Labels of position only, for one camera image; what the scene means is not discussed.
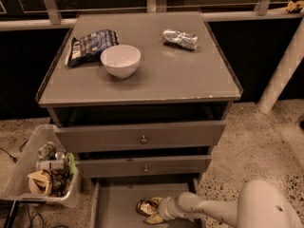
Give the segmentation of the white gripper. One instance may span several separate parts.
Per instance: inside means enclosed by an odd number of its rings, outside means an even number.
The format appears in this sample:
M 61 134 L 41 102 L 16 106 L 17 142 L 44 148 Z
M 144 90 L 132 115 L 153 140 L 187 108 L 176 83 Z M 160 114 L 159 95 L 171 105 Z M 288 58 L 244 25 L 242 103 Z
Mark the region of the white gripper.
M 150 225 L 160 224 L 163 220 L 173 220 L 179 216 L 175 198 L 153 197 L 150 201 L 159 205 L 158 213 L 146 218 L 145 223 Z

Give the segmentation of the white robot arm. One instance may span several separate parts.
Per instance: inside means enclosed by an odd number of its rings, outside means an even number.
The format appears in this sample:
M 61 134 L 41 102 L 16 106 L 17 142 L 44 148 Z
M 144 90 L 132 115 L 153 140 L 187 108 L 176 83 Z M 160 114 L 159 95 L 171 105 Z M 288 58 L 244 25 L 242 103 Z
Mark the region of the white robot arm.
M 145 219 L 159 224 L 174 219 L 200 219 L 202 215 L 231 228 L 303 228 L 299 215 L 285 196 L 265 180 L 251 180 L 238 196 L 237 204 L 207 200 L 191 192 L 176 198 L 153 198 L 157 208 Z

